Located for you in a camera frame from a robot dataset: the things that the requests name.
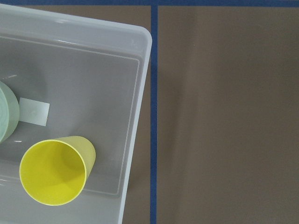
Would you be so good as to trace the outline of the yellow plastic cup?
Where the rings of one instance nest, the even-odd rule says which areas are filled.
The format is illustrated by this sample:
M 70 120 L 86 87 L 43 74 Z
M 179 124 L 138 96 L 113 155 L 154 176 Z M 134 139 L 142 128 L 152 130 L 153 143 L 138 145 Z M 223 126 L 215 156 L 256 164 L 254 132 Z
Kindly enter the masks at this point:
M 41 204 L 67 204 L 82 192 L 95 159 L 95 148 L 84 137 L 42 140 L 32 145 L 21 159 L 21 184 Z

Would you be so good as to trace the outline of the mint green bowl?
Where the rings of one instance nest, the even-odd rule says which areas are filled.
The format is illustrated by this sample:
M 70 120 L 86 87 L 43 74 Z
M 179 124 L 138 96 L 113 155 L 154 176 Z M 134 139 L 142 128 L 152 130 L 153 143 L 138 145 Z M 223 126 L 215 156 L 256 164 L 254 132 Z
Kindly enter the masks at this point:
M 0 83 L 0 142 L 2 143 L 15 131 L 20 117 L 18 100 L 13 91 L 3 82 Z

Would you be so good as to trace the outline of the translucent plastic storage box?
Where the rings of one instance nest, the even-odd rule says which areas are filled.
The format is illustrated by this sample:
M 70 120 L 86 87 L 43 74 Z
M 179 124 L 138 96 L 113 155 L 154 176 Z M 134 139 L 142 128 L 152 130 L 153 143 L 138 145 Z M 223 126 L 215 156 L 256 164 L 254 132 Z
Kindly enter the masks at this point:
M 23 102 L 47 105 L 45 125 L 24 112 L 0 145 L 3 224 L 120 224 L 151 50 L 140 26 L 0 6 L 0 80 Z M 35 143 L 67 136 L 90 140 L 96 160 L 72 202 L 33 200 L 19 178 Z

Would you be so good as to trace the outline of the white label sticker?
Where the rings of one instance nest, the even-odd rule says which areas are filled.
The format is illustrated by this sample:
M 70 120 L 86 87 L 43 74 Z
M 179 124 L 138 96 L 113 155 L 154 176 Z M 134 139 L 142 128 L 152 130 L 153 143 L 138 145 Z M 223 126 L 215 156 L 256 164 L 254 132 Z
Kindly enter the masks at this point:
M 46 126 L 50 104 L 27 98 L 20 98 L 20 117 L 19 121 Z

